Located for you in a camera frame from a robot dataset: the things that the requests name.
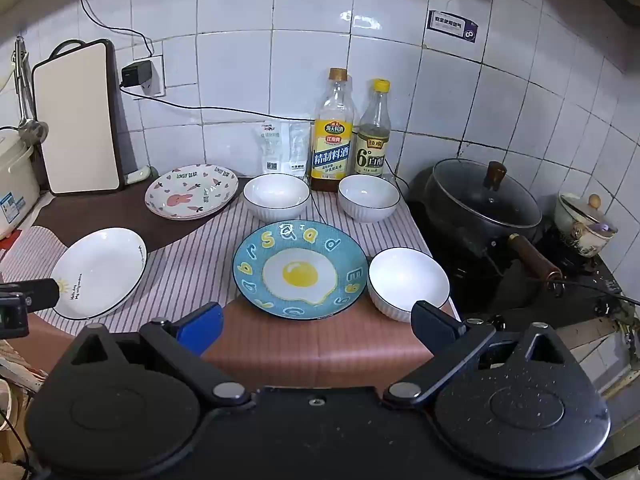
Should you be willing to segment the cooking wine bottle yellow label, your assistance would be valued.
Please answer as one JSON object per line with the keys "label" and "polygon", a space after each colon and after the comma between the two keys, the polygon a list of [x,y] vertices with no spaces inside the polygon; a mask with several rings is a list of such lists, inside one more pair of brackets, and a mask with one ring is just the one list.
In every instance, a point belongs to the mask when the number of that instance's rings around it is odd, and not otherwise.
{"label": "cooking wine bottle yellow label", "polygon": [[347,176],[356,110],[346,68],[331,67],[326,95],[314,118],[310,183],[315,191],[336,192]]}

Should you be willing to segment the black power adapter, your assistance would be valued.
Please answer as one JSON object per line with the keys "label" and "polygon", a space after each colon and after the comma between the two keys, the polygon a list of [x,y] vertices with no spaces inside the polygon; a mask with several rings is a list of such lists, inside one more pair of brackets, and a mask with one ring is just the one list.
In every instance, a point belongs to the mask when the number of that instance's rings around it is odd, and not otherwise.
{"label": "black power adapter", "polygon": [[132,88],[148,84],[153,78],[153,64],[149,60],[134,61],[120,70],[120,86]]}

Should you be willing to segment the black gas stove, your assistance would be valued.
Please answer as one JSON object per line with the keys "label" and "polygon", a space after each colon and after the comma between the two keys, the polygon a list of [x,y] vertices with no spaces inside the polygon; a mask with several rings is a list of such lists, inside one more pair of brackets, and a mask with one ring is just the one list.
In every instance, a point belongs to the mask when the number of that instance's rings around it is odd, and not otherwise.
{"label": "black gas stove", "polygon": [[433,258],[449,278],[451,297],[462,318],[480,318],[499,330],[520,330],[534,321],[559,328],[593,318],[634,319],[638,299],[622,292],[600,257],[582,258],[567,247],[544,214],[533,245],[562,271],[563,279],[557,283],[541,281],[512,249],[491,245],[486,255],[478,256],[434,226],[422,203],[434,166],[412,179],[408,205]]}

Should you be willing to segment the white rice cooker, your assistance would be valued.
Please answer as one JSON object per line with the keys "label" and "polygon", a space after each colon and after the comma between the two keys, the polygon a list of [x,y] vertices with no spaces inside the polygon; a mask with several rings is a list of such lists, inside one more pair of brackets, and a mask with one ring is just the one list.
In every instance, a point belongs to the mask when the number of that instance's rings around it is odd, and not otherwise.
{"label": "white rice cooker", "polygon": [[15,131],[1,131],[1,238],[10,236],[39,200],[40,187],[30,160],[33,151]]}

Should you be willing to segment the pink bunny carrot plate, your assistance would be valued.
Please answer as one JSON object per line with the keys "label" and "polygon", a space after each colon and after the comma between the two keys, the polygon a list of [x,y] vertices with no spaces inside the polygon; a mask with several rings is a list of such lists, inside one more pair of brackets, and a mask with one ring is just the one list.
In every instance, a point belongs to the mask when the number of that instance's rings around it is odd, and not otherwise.
{"label": "pink bunny carrot plate", "polygon": [[156,178],[146,189],[144,203],[153,214],[168,220],[198,220],[224,208],[238,187],[238,177],[228,168],[183,166]]}

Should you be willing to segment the hanging metal ladle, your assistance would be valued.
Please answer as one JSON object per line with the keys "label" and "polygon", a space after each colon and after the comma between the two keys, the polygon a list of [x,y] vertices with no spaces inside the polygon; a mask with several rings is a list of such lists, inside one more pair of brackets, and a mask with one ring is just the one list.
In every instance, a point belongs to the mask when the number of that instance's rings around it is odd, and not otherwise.
{"label": "hanging metal ladle", "polygon": [[27,145],[40,144],[46,140],[49,127],[45,122],[36,119],[34,92],[29,83],[28,52],[21,35],[15,38],[12,62],[18,114],[20,114],[17,133]]}

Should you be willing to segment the white sun plate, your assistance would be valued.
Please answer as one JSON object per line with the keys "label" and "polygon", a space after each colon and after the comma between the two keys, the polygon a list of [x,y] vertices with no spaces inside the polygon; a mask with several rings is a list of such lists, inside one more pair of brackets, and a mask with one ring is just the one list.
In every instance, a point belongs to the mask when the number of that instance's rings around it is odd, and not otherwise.
{"label": "white sun plate", "polygon": [[51,272],[60,290],[54,312],[71,321],[107,314],[138,286],[146,260],[145,242],[133,230],[107,228],[84,236],[67,248]]}

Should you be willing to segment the black pot with lid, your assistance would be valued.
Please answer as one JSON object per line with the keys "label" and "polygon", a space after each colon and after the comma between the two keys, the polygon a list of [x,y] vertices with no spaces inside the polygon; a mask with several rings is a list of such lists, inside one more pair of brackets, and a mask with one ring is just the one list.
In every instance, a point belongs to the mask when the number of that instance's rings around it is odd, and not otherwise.
{"label": "black pot with lid", "polygon": [[544,218],[540,207],[502,162],[441,160],[426,181],[422,203],[434,226],[475,255],[486,255],[491,245],[512,249],[541,281],[562,281],[562,271],[533,245]]}

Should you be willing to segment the white ribbed bowl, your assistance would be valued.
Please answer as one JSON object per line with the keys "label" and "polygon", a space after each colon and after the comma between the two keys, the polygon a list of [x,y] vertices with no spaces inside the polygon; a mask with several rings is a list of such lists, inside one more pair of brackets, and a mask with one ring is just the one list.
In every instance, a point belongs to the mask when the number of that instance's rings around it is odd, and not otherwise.
{"label": "white ribbed bowl", "polygon": [[431,256],[411,248],[390,248],[371,260],[368,292],[382,315],[409,323],[418,301],[441,309],[449,300],[450,285]]}
{"label": "white ribbed bowl", "polygon": [[381,177],[352,174],[338,185],[338,204],[352,220],[375,223],[390,217],[400,202],[396,185]]}
{"label": "white ribbed bowl", "polygon": [[273,223],[294,220],[311,198],[308,185],[290,174],[263,174],[243,188],[247,208],[258,220]]}

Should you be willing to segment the white wall socket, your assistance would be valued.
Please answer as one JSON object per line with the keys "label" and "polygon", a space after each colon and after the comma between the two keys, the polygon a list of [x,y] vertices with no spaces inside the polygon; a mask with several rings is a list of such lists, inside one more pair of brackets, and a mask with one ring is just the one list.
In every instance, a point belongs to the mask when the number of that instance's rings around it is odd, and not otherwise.
{"label": "white wall socket", "polygon": [[140,58],[143,73],[150,73],[151,77],[137,86],[137,90],[144,96],[161,98],[166,96],[165,65],[163,55],[154,55],[150,58]]}

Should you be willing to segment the white cutting board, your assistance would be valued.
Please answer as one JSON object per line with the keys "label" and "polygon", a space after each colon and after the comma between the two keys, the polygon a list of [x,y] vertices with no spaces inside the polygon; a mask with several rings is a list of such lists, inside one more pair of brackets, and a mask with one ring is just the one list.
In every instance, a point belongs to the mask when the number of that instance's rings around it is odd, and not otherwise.
{"label": "white cutting board", "polygon": [[48,126],[41,154],[55,195],[120,190],[114,47],[66,40],[32,69],[36,118]]}

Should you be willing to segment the small enamel pot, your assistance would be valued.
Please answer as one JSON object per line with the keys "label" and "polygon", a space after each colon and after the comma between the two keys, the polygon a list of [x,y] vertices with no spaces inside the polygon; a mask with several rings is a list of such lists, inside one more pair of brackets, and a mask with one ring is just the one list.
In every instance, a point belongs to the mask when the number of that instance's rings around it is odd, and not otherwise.
{"label": "small enamel pot", "polygon": [[560,193],[556,198],[554,224],[564,244],[582,258],[595,257],[618,232],[600,211],[601,203],[598,194],[586,200],[570,193]]}

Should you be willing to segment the white salt bag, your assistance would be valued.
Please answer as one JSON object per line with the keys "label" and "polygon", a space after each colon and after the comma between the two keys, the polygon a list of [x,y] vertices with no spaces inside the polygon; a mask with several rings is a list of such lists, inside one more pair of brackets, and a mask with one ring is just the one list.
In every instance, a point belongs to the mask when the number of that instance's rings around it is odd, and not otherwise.
{"label": "white salt bag", "polygon": [[261,122],[255,128],[262,174],[288,174],[308,181],[310,122]]}

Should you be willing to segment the white ribbed bowl front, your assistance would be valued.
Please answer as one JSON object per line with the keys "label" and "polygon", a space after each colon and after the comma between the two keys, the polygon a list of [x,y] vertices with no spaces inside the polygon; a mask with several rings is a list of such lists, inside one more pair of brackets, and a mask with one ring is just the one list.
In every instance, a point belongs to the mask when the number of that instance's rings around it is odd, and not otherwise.
{"label": "white ribbed bowl front", "polygon": [[431,256],[411,248],[390,248],[371,260],[368,292],[382,315],[409,323],[418,301],[441,309],[449,300],[450,285]]}

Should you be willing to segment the blue fried egg plate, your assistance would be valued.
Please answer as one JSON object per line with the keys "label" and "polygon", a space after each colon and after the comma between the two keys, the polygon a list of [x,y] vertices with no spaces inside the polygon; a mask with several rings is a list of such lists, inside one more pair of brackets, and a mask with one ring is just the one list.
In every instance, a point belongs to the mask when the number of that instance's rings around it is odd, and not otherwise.
{"label": "blue fried egg plate", "polygon": [[250,304],[294,321],[348,309],[366,290],[368,269],[356,240],[310,220],[262,226],[242,240],[232,260],[235,285]]}

